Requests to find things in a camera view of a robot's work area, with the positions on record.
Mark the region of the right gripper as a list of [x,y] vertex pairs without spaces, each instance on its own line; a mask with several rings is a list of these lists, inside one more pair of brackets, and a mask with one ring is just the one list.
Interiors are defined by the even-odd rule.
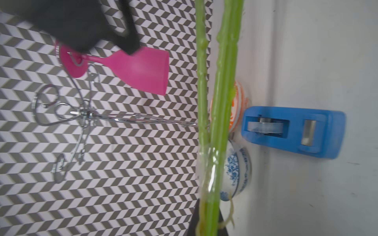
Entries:
[[71,49],[85,53],[106,39],[128,55],[140,49],[140,41],[129,1],[120,0],[126,31],[113,30],[99,1],[1,1],[1,10],[19,16],[54,36]]

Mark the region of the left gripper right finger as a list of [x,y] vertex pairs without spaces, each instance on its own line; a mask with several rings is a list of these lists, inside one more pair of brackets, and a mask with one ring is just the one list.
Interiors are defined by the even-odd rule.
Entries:
[[223,225],[224,219],[221,214],[221,210],[219,210],[219,222],[218,222],[218,236],[229,236],[226,227]]

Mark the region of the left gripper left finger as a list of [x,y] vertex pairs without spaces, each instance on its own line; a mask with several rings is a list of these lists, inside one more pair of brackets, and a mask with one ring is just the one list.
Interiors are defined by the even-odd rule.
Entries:
[[200,199],[197,200],[193,215],[191,217],[188,229],[186,230],[186,236],[195,236],[195,230],[199,222],[199,205]]

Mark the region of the blue tape dispenser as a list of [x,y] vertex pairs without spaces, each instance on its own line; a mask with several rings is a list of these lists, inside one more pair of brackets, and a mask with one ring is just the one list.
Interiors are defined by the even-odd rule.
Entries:
[[241,135],[253,144],[335,159],[346,120],[341,111],[253,106],[244,112]]

